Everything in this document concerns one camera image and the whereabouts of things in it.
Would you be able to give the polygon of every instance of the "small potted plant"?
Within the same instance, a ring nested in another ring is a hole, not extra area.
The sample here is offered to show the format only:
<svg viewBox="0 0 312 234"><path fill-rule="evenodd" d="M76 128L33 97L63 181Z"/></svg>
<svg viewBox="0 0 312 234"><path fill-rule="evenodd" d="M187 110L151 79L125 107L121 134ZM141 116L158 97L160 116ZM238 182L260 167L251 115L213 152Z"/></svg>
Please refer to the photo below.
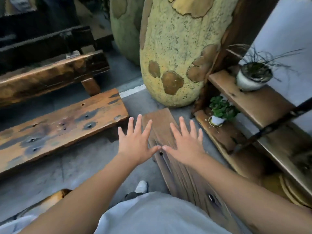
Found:
<svg viewBox="0 0 312 234"><path fill-rule="evenodd" d="M229 47L236 47L237 51L243 50L243 52L246 52L245 56L243 56L231 49L227 49L228 52L244 61L244 65L241 66L240 71L236 76L236 85L242 91L258 90L270 79L275 78L272 73L273 68L291 70L290 66L284 65L276 60L300 54L299 51L302 50L298 49L278 56L273 56L269 52L257 52L254 46L250 47L246 44L233 44L229 45Z"/></svg>
<svg viewBox="0 0 312 234"><path fill-rule="evenodd" d="M228 100L222 96L212 97L209 107L213 111L213 115L209 118L210 125L214 127L222 126L225 120L232 120L239 113L239 110L233 105L230 105Z"/></svg>

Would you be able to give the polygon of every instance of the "finger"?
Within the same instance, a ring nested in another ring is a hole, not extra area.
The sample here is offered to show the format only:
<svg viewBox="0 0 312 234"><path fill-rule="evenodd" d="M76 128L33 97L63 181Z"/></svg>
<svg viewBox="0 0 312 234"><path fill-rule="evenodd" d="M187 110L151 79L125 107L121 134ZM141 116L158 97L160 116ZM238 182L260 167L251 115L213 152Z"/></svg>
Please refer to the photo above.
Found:
<svg viewBox="0 0 312 234"><path fill-rule="evenodd" d="M186 128L186 125L185 125L185 122L184 122L184 118L180 117L179 121L180 121L180 128L181 128L182 136L188 136L189 132L188 132L188 129Z"/></svg>
<svg viewBox="0 0 312 234"><path fill-rule="evenodd" d="M204 133L202 132L202 129L199 129L198 130L198 140L200 142L202 142L203 138L204 138Z"/></svg>
<svg viewBox="0 0 312 234"><path fill-rule="evenodd" d="M146 138L146 139L149 138L149 135L150 135L150 133L151 133L152 123L153 123L153 121L152 121L152 120L149 120L149 122L147 123L147 125L146 125L146 127L145 127L145 129L144 129L144 131L143 131L143 133L142 133L142 136L143 136L144 138Z"/></svg>
<svg viewBox="0 0 312 234"><path fill-rule="evenodd" d="M138 134L138 133L141 134L141 131L142 131L141 127L142 127L142 115L138 114L137 122L135 123L135 131L134 131L134 133L135 134Z"/></svg>
<svg viewBox="0 0 312 234"><path fill-rule="evenodd" d="M164 145L163 150L165 150L167 153L171 154L173 157L177 156L177 150L171 148L170 146Z"/></svg>
<svg viewBox="0 0 312 234"><path fill-rule="evenodd" d="M190 127L191 127L190 136L194 139L197 139L196 126L193 120L190 120Z"/></svg>
<svg viewBox="0 0 312 234"><path fill-rule="evenodd" d="M175 127L175 125L172 122L170 123L170 128L176 140L182 137L182 135L180 134L180 132L178 131L178 129Z"/></svg>
<svg viewBox="0 0 312 234"><path fill-rule="evenodd" d="M129 118L127 135L133 134L133 117Z"/></svg>
<svg viewBox="0 0 312 234"><path fill-rule="evenodd" d="M125 137L125 135L124 135L124 133L123 133L123 131L122 131L120 126L118 127L118 136L119 136L119 139Z"/></svg>
<svg viewBox="0 0 312 234"><path fill-rule="evenodd" d="M160 145L155 145L154 147L149 149L149 155L152 157L154 153L161 149Z"/></svg>

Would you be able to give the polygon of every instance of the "bench leg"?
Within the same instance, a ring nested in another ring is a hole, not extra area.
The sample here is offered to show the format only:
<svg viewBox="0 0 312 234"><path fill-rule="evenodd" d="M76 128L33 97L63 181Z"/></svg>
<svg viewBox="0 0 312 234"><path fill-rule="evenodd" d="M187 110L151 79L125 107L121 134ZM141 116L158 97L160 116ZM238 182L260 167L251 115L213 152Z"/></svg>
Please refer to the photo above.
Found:
<svg viewBox="0 0 312 234"><path fill-rule="evenodd" d="M101 89L94 78L85 79L81 83L90 96L101 93Z"/></svg>

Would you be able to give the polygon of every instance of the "green plant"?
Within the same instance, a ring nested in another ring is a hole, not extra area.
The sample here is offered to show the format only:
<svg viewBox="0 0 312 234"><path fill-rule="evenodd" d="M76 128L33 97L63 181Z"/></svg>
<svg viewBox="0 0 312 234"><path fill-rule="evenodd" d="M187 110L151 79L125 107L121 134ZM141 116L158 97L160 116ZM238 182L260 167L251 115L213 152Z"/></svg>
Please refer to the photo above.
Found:
<svg viewBox="0 0 312 234"><path fill-rule="evenodd" d="M294 71L290 66L278 62L280 58L298 55L300 54L301 49L285 52L281 55L273 56L271 53L266 51L257 51L255 46L247 44L233 44L229 45L227 49L228 52L240 58L244 61L242 70L244 70L244 75L248 78L251 78L257 82L267 82L271 77L275 78L272 74L274 68L284 68L286 70Z"/></svg>
<svg viewBox="0 0 312 234"><path fill-rule="evenodd" d="M230 105L228 100L224 100L222 96L212 97L209 107L213 111L215 117L231 120L239 113L239 110Z"/></svg>

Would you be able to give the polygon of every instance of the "shoe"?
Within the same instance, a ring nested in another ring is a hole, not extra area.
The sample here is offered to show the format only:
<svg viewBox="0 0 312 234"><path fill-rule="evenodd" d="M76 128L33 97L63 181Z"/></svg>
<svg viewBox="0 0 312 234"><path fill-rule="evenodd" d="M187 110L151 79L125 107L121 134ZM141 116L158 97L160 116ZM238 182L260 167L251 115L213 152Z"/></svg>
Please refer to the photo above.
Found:
<svg viewBox="0 0 312 234"><path fill-rule="evenodd" d="M135 193L147 193L148 185L146 181L140 181L135 189Z"/></svg>

